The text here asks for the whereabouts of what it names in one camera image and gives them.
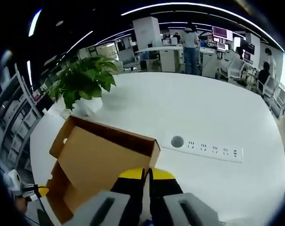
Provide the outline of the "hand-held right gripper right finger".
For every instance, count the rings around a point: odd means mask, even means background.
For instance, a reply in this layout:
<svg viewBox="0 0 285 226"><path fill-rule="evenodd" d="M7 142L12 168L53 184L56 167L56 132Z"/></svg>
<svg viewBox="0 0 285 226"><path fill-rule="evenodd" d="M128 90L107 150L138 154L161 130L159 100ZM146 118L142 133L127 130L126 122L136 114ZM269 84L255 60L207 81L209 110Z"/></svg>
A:
<svg viewBox="0 0 285 226"><path fill-rule="evenodd" d="M150 213L155 226L218 226L218 214L192 193L182 191L169 172L149 169Z"/></svg>

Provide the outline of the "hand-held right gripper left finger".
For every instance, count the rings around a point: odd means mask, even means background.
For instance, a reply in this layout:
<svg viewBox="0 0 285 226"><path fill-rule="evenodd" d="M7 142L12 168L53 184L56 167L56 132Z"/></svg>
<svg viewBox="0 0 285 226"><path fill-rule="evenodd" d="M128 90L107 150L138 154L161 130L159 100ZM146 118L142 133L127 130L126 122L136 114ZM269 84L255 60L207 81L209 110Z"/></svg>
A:
<svg viewBox="0 0 285 226"><path fill-rule="evenodd" d="M143 209L145 169L126 170L109 191L102 190L80 205L72 226L137 226Z"/></svg>

